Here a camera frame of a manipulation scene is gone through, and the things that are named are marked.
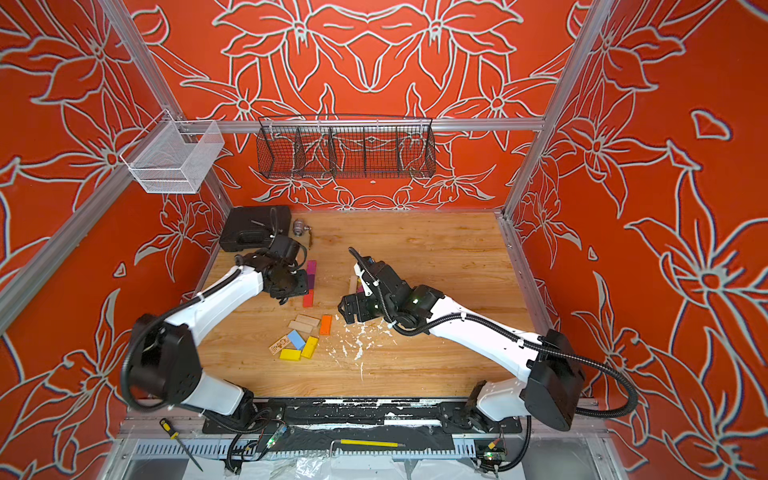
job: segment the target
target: black case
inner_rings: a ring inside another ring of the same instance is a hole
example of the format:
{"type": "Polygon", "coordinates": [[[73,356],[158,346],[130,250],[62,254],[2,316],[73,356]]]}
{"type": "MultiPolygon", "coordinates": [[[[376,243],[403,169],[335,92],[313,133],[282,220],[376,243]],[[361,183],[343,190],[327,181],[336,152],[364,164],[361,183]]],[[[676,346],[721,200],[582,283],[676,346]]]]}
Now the black case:
{"type": "Polygon", "coordinates": [[[225,252],[240,252],[247,248],[262,248],[270,245],[272,222],[270,209],[277,210],[277,233],[290,232],[290,209],[287,205],[269,207],[233,208],[221,232],[219,244],[225,252]]]}

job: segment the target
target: wooden table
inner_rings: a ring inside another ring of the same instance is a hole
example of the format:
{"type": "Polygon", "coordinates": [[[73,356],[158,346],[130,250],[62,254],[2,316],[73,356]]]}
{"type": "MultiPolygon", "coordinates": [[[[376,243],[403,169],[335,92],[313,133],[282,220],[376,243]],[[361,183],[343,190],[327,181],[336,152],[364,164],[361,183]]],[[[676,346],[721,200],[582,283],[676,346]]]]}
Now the wooden table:
{"type": "MultiPolygon", "coordinates": [[[[433,286],[482,315],[532,330],[494,214],[313,212],[298,218],[313,232],[314,306],[303,308],[302,297],[280,306],[266,294],[246,301],[200,345],[209,374],[246,386],[257,397],[466,396],[479,380],[511,376],[452,341],[400,336],[378,319],[347,326],[336,311],[355,263],[347,248],[355,247],[387,262],[411,286],[433,286]],[[312,359],[290,362],[270,355],[269,346],[289,332],[288,323],[299,313],[334,315],[331,335],[319,337],[312,359]]],[[[308,237],[299,240],[306,244],[308,237]]],[[[233,257],[219,252],[206,285],[234,265],[233,257]]]]}

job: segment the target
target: screwdriver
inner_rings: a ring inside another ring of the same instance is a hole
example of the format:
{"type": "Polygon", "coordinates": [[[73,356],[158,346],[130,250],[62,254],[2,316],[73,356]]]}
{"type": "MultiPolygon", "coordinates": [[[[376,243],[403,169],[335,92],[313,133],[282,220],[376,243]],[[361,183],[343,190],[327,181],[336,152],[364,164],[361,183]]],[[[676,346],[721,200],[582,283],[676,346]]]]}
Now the screwdriver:
{"type": "Polygon", "coordinates": [[[194,464],[195,464],[195,465],[197,465],[197,467],[198,467],[198,468],[200,469],[200,471],[202,472],[202,471],[203,471],[203,467],[201,467],[201,466],[200,466],[200,464],[199,464],[199,463],[197,463],[197,460],[195,460],[195,459],[194,459],[194,457],[193,457],[193,456],[192,456],[192,454],[190,453],[190,450],[187,448],[187,446],[186,446],[186,445],[185,445],[185,444],[184,444],[184,443],[181,441],[181,439],[179,438],[179,432],[177,432],[176,430],[174,430],[174,427],[173,427],[173,426],[170,424],[170,422],[168,422],[168,419],[161,419],[161,420],[160,420],[160,426],[161,426],[161,427],[163,427],[163,430],[165,430],[166,432],[168,432],[168,435],[170,435],[170,437],[171,437],[173,440],[176,440],[177,442],[179,442],[179,445],[181,445],[181,448],[182,448],[182,449],[184,449],[184,453],[186,453],[186,454],[187,454],[187,456],[189,456],[190,460],[191,460],[192,462],[194,462],[194,464]]]}

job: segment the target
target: white wire basket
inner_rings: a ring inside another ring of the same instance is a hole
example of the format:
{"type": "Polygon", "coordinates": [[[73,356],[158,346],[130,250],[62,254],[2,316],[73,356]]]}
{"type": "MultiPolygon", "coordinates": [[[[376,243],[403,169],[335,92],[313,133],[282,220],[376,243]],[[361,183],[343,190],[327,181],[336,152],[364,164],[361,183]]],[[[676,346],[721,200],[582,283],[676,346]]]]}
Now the white wire basket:
{"type": "Polygon", "coordinates": [[[149,194],[196,193],[224,146],[218,124],[211,121],[202,135],[182,135],[174,121],[156,128],[149,145],[125,162],[128,170],[149,194]]]}

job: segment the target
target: black joint housing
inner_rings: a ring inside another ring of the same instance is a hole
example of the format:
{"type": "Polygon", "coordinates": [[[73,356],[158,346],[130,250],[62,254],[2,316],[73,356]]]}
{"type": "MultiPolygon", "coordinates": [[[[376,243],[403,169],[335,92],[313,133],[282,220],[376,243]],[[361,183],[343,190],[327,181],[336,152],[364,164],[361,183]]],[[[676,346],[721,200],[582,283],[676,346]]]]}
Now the black joint housing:
{"type": "MultiPolygon", "coordinates": [[[[545,345],[575,355],[568,338],[556,330],[549,330],[545,345]]],[[[539,353],[528,376],[525,394],[521,393],[521,397],[524,398],[525,408],[537,420],[566,432],[571,429],[584,381],[584,372],[578,362],[539,353]]]]}

